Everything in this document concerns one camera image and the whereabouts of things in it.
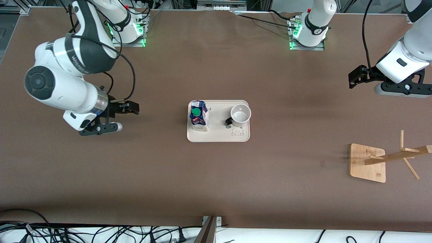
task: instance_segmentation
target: green cap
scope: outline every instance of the green cap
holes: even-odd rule
[[[200,108],[193,108],[193,109],[191,110],[191,112],[192,112],[192,114],[193,114],[194,116],[199,116],[199,115],[201,115],[201,110],[200,110]]]

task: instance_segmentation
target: black mug handle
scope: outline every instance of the black mug handle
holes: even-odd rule
[[[228,118],[225,120],[225,126],[231,125],[232,124],[232,117]]]

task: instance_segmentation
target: wooden stand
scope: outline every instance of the wooden stand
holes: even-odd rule
[[[400,131],[400,152],[385,154],[381,148],[360,144],[349,147],[349,174],[354,177],[385,182],[385,163],[403,159],[416,179],[419,176],[407,159],[432,153],[432,145],[425,145],[414,149],[403,147],[403,130]]]

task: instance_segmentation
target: white mug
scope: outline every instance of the white mug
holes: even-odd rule
[[[225,125],[232,124],[236,127],[244,127],[251,118],[251,109],[247,105],[237,104],[231,108],[231,117],[225,120]]]

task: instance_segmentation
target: brown table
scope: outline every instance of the brown table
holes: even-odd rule
[[[140,115],[119,115],[119,133],[81,137],[63,111],[24,90],[36,46],[70,28],[63,9],[33,9],[0,67],[1,208],[61,223],[191,225],[215,214],[230,227],[431,231],[431,157],[411,160],[420,180],[403,161],[387,165],[384,184],[349,176],[350,143],[395,152],[404,129],[407,147],[432,144],[431,98],[375,95],[375,83],[348,89],[348,73],[366,63],[361,20],[335,15],[326,50],[308,52],[290,51],[282,27],[225,11],[164,11],[145,48],[123,51],[137,71]],[[409,27],[403,15],[368,17],[373,64]],[[126,62],[110,73],[112,94],[127,95]],[[103,74],[86,80],[109,85]],[[189,142],[193,99],[246,100],[250,140]],[[16,215],[2,219],[39,220]]]

